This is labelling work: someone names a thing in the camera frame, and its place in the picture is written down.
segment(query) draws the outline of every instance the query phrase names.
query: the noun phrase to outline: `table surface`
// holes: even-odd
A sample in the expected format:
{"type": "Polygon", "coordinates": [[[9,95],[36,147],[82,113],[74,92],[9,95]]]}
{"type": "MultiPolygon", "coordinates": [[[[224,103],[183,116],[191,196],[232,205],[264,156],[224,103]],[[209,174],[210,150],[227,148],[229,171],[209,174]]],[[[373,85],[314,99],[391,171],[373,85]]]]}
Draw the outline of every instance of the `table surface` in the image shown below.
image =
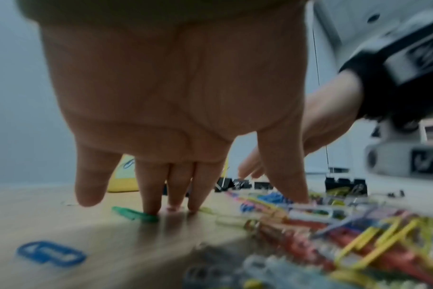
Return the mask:
{"type": "MultiPolygon", "coordinates": [[[[180,288],[196,244],[220,245],[245,236],[205,213],[162,209],[159,223],[141,223],[113,213],[112,206],[141,210],[141,198],[138,192],[107,194],[99,205],[82,208],[70,186],[0,189],[0,289],[180,288]],[[16,255],[19,246],[38,240],[73,247],[88,258],[65,269],[16,255]]],[[[238,208],[218,193],[204,206],[222,213],[238,208]]]]}

